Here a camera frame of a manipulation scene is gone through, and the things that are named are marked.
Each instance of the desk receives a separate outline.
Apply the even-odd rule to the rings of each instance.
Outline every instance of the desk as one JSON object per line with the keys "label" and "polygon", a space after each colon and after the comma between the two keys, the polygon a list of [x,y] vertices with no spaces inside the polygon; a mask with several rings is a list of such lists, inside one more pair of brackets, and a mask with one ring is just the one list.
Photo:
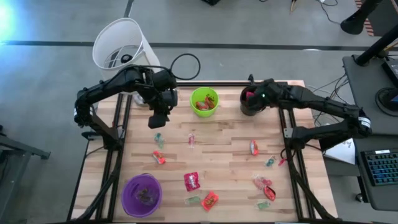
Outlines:
{"label": "desk", "polygon": [[[374,102],[374,94],[379,89],[394,87],[381,68],[383,61],[383,59],[374,58],[370,60],[368,66],[361,67],[355,64],[352,57],[343,58],[354,101],[358,106],[362,106],[365,113],[371,118],[372,129],[375,129],[377,133],[377,135],[366,139],[354,139],[357,156],[363,151],[397,148],[398,146],[398,136],[387,135],[398,133],[398,119],[386,116]],[[396,203],[398,201],[398,185],[374,187],[361,160],[358,165],[361,173],[359,185],[364,187],[362,193],[366,195],[363,196],[367,197],[372,207],[376,210],[398,211],[398,203]]]}
{"label": "desk", "polygon": [[[289,81],[291,85],[303,85],[303,81]],[[287,164],[265,167],[264,161],[271,155],[279,158],[284,148],[282,130],[277,109],[267,109],[249,117],[239,109],[239,95],[243,87],[215,87],[220,96],[216,113],[209,118],[197,117],[190,108],[189,98],[195,88],[178,88],[178,106],[172,110],[170,122],[159,129],[147,127],[152,112],[131,106],[124,145],[118,198],[114,222],[274,222],[296,221],[296,212]],[[116,96],[98,105],[97,114],[108,125],[113,119]],[[310,110],[295,110],[297,126],[313,126]],[[158,165],[152,157],[157,149],[155,133],[162,133],[166,163]],[[188,135],[195,133],[194,149],[188,148]],[[249,143],[255,139],[259,155],[252,156]],[[317,141],[310,144],[318,146]],[[88,151],[102,145],[93,141]],[[87,157],[81,174],[72,218],[81,215],[98,193],[104,167],[105,150]],[[303,150],[310,188],[321,204],[336,216],[335,203],[320,151],[307,147]],[[197,171],[200,176],[199,190],[188,193],[183,175]],[[142,173],[151,173],[159,180],[163,199],[160,208],[147,218],[126,215],[120,193],[125,183]],[[273,181],[276,200],[271,207],[259,211],[255,204],[265,198],[251,181],[253,174],[260,174]],[[203,198],[209,190],[219,195],[218,203],[206,212],[201,205],[185,205],[184,199],[192,195]],[[303,193],[300,194],[306,209]]]}

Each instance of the black metal frame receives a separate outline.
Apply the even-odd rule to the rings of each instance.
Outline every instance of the black metal frame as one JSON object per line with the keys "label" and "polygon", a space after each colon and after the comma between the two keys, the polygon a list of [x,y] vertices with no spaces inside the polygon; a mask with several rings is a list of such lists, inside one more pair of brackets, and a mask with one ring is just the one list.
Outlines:
{"label": "black metal frame", "polygon": [[[244,87],[244,86],[248,86],[250,84],[251,84],[250,81],[178,82],[179,87],[195,87],[195,86],[221,86],[221,87],[222,86],[242,86],[242,87]],[[123,98],[122,95],[118,96],[118,102],[116,104],[116,111],[115,111],[115,115],[114,115],[114,126],[118,126],[119,112],[121,109],[122,98]],[[123,129],[124,130],[126,130],[126,128],[127,128],[130,106],[131,106],[131,96],[128,96],[127,103],[126,103],[126,112],[125,112],[124,120],[123,120]],[[289,110],[288,112],[289,112],[289,119],[290,119],[290,124],[291,124],[292,128],[296,127],[294,112],[292,110]],[[286,120],[285,120],[285,116],[284,116],[284,111],[281,109],[279,110],[279,116],[280,116],[281,128],[284,129],[284,128],[286,128]],[[285,146],[287,147],[288,139],[286,139],[283,134],[282,134],[282,136],[284,138]],[[78,184],[76,186],[76,191],[73,196],[72,204],[70,207],[69,216],[68,216],[67,221],[64,223],[112,223],[113,222],[114,206],[116,203],[116,195],[117,195],[117,189],[118,189],[121,161],[123,158],[124,136],[122,137],[122,140],[123,140],[122,148],[118,151],[116,165],[115,165],[114,170],[112,171],[112,173],[114,175],[111,174],[111,177],[108,177],[108,175],[110,172],[109,169],[110,169],[110,163],[112,161],[112,154],[113,154],[112,152],[113,151],[110,149],[107,153],[106,162],[105,162],[105,166],[104,166],[103,181],[101,183],[102,188],[101,188],[100,192],[98,193],[98,195],[96,196],[96,198],[94,199],[93,203],[89,207],[89,208],[91,208],[91,211],[94,211],[95,209],[97,210],[95,219],[89,220],[91,216],[89,216],[88,218],[86,218],[84,220],[80,220],[80,219],[71,220],[70,219],[71,215],[72,215],[73,207],[75,204],[78,184],[80,182],[80,180],[78,180]],[[292,149],[287,148],[287,150],[286,150],[287,158],[292,158],[291,150]],[[326,219],[324,219],[324,220],[319,220],[319,219],[315,218],[313,203],[315,203],[315,205],[317,205],[318,208],[320,208],[320,207],[323,208],[323,207],[320,205],[320,203],[316,200],[315,196],[309,190],[308,177],[307,177],[307,173],[305,170],[305,163],[304,163],[303,154],[302,154],[301,150],[297,151],[297,162],[298,162],[298,166],[300,168],[300,174],[297,172],[297,170],[294,166],[293,160],[288,159],[290,180],[291,180],[291,184],[292,184],[292,191],[293,191],[293,195],[294,195],[294,201],[295,201],[295,207],[296,207],[298,221],[306,222],[306,223],[351,223],[351,224],[355,224],[356,222],[343,222],[341,220],[333,219],[333,217],[329,218],[328,216],[326,216]],[[105,196],[106,192],[108,191],[109,186],[111,185],[111,184],[109,184],[109,180],[111,180],[111,184],[113,184],[111,198],[110,198],[110,204],[109,204],[109,210],[108,210],[106,218],[102,218],[104,196]],[[299,189],[297,187],[297,184],[299,184],[302,187],[303,191],[305,192],[305,198],[306,198],[306,202],[307,202],[308,216],[309,216],[308,218],[305,218],[304,214],[303,214],[302,205],[301,205],[301,201],[300,201],[300,195],[299,195]]]}

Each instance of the black desk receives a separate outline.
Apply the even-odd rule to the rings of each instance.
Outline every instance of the black desk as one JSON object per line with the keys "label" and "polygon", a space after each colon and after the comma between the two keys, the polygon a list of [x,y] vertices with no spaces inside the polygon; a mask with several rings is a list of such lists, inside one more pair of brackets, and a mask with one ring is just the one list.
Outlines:
{"label": "black desk", "polygon": [[[367,67],[356,65],[352,57],[344,57],[343,64],[353,92],[354,101],[371,118],[374,134],[366,139],[354,139],[356,155],[362,151],[398,148],[398,118],[380,112],[374,102],[376,92],[394,87],[381,68],[382,59],[372,59]],[[376,210],[398,211],[398,185],[372,186],[364,164],[358,160],[363,195]]]}

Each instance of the gray concrete floor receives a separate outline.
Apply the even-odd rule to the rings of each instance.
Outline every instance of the gray concrete floor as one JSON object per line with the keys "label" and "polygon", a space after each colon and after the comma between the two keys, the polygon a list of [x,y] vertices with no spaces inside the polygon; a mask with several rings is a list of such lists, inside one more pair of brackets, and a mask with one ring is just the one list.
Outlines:
{"label": "gray concrete floor", "polygon": [[[8,40],[89,41],[124,14],[127,0],[6,1],[12,9]],[[131,17],[150,42],[279,45],[369,46],[377,40],[365,32],[348,35],[327,21],[319,3],[221,0],[210,7],[200,0],[135,0]],[[354,1],[328,7],[332,19],[352,14]],[[342,57],[360,52],[238,49],[154,49],[169,66],[178,54],[190,52],[202,63],[199,80],[303,79],[321,86],[344,73]],[[73,122],[76,93],[101,78],[91,47],[0,45],[0,124],[9,137],[51,151],[48,161],[32,158],[18,191],[10,222],[65,221],[83,159],[86,140]],[[176,64],[176,75],[190,76],[189,59]],[[352,100],[349,87],[341,94]],[[397,212],[379,212],[353,199],[358,183],[330,177],[340,218],[397,223]]]}

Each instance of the black floor mat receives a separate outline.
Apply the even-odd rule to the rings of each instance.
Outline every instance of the black floor mat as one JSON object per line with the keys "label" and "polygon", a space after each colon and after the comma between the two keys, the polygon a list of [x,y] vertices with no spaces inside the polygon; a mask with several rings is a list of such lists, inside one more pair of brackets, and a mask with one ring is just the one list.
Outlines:
{"label": "black floor mat", "polygon": [[398,5],[398,0],[383,0],[369,15],[371,27],[367,26],[365,22],[365,28],[369,35],[383,36],[398,24],[398,8],[394,7],[392,1],[396,2],[396,6]]}

